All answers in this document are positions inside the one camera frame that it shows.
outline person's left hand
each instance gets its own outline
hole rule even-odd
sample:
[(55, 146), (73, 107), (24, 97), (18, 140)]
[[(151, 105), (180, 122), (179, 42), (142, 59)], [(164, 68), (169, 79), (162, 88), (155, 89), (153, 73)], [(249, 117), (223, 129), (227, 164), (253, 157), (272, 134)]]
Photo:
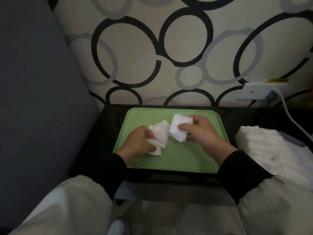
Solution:
[(124, 144), (116, 151), (128, 166), (135, 157), (142, 157), (147, 152), (154, 152), (156, 146), (150, 144), (147, 138), (153, 138), (154, 134), (147, 126), (140, 126), (132, 131)]

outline dark gray wall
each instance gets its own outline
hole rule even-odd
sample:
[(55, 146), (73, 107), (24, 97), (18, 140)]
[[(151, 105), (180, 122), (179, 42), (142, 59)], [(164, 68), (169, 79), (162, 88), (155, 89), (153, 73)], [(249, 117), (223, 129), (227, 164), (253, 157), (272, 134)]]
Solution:
[(98, 116), (46, 0), (0, 0), (0, 92), (0, 227), (16, 227)]

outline tissue pile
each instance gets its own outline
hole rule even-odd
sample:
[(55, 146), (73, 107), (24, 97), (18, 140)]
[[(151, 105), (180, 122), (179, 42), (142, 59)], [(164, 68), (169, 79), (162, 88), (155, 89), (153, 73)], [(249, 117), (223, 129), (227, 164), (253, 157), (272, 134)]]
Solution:
[(188, 134), (187, 131), (182, 131), (177, 128), (179, 124), (183, 123), (193, 124), (194, 119), (181, 114), (175, 114), (170, 127), (170, 135), (179, 142), (184, 142)]
[(175, 114), (171, 125), (166, 120), (156, 125), (150, 125), (149, 129), (154, 133), (154, 138), (149, 138), (147, 141), (156, 146), (157, 149), (154, 152), (148, 152), (148, 154), (161, 156), (161, 148), (164, 149), (166, 147), (170, 135), (179, 142), (184, 142), (188, 132), (177, 128), (179, 124), (183, 123), (193, 124), (193, 118)]
[(235, 140), (238, 149), (243, 150), (269, 173), (309, 185), (303, 169), (298, 166), (296, 155), (276, 130), (241, 126)]

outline white cable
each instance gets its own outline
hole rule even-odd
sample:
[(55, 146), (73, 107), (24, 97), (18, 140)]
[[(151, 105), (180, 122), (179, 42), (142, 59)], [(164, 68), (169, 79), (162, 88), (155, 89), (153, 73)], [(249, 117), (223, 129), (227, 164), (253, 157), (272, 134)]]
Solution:
[(272, 91), (276, 92), (276, 93), (280, 96), (281, 101), (283, 102), (283, 105), (284, 105), (286, 114), (287, 114), (287, 116), (289, 117), (289, 119), (290, 119), (306, 136), (308, 136), (308, 138), (313, 142), (313, 138), (311, 137), (311, 135), (308, 134), (307, 131), (305, 131), (305, 130), (290, 116), (290, 114), (289, 114), (289, 112), (288, 112), (288, 109), (287, 109), (287, 106), (286, 106), (286, 102), (285, 102), (283, 93), (281, 92), (281, 90), (280, 90), (279, 88), (274, 88), (274, 89), (272, 89)]

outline black cuff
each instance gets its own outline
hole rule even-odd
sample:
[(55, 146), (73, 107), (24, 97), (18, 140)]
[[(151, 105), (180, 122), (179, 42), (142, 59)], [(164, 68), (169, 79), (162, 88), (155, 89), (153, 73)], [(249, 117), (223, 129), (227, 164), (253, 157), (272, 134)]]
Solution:
[(124, 160), (117, 154), (97, 157), (84, 163), (74, 162), (68, 174), (70, 177), (84, 175), (100, 184), (111, 200), (125, 179), (127, 167)]
[(230, 154), (217, 172), (217, 178), (236, 204), (245, 194), (256, 188), (272, 174), (257, 164), (245, 152), (238, 150)]

